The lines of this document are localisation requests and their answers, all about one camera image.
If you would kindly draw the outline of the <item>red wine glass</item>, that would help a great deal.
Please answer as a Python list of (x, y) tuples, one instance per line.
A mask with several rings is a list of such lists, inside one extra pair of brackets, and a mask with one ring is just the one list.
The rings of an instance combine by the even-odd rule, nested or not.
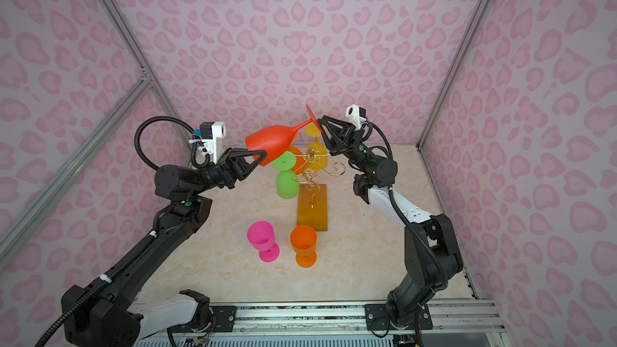
[(266, 153), (265, 159), (260, 162), (261, 166), (266, 166), (283, 155), (295, 140), (296, 135), (302, 128), (310, 123), (316, 123), (317, 119), (312, 109), (306, 106), (309, 119), (295, 127), (273, 125), (263, 128), (245, 139), (247, 149), (250, 151), (263, 150)]

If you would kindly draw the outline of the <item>green wine glass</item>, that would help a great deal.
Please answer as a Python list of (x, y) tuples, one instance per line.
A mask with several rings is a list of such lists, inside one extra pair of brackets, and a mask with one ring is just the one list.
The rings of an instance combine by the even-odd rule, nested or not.
[(292, 170), (297, 163), (297, 157), (290, 151), (285, 151), (272, 162), (279, 173), (276, 177), (276, 193), (282, 199), (294, 199), (300, 193), (300, 184)]

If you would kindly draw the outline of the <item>orange wine glass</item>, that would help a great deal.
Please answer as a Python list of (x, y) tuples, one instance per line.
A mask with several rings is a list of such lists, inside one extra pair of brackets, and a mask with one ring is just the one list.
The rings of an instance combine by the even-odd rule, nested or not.
[(317, 233), (306, 225), (296, 227), (291, 235), (290, 242), (296, 252), (296, 262), (302, 268), (311, 268), (317, 261)]
[(302, 170), (305, 168), (305, 165), (306, 165), (306, 160), (304, 158), (304, 155), (295, 146), (290, 146), (288, 148), (288, 151), (291, 152), (292, 154), (294, 154), (295, 159), (296, 159), (296, 164), (294, 165), (294, 167), (292, 167), (292, 171), (295, 174), (300, 174), (302, 172)]

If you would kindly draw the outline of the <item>pink wine glass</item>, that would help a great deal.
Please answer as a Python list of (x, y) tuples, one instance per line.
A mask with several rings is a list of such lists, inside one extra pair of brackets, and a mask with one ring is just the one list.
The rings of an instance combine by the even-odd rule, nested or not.
[(276, 243), (273, 225), (267, 221), (253, 223), (247, 231), (247, 240), (259, 252), (260, 259), (272, 263), (278, 259), (280, 248)]

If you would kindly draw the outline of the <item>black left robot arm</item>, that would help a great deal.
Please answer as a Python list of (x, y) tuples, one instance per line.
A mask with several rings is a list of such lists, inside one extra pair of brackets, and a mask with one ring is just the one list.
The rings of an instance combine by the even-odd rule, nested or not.
[(37, 344), (43, 345), (59, 329), (77, 346), (132, 346), (175, 327), (212, 330), (210, 299), (199, 292), (185, 289), (146, 305), (136, 304), (135, 299), (163, 262), (207, 221), (212, 200), (202, 193), (216, 187), (233, 189), (266, 157), (263, 150), (227, 149), (218, 162), (201, 170), (159, 167), (155, 194), (169, 204), (154, 215), (149, 232), (127, 255), (87, 287), (74, 285), (65, 292), (61, 315)]

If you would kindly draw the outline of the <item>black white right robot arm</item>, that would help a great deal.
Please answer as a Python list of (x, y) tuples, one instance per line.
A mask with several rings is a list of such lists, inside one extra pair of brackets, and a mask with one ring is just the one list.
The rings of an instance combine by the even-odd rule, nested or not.
[(353, 192), (366, 204), (400, 223), (404, 230), (406, 275), (387, 296), (388, 321), (397, 329), (420, 327), (426, 304), (446, 290), (450, 279), (462, 272), (464, 262), (454, 226), (444, 214), (420, 209), (395, 190), (398, 164), (390, 143), (369, 147), (371, 133), (382, 135), (377, 125), (354, 125), (329, 116), (314, 118), (329, 154), (344, 156), (357, 170)]

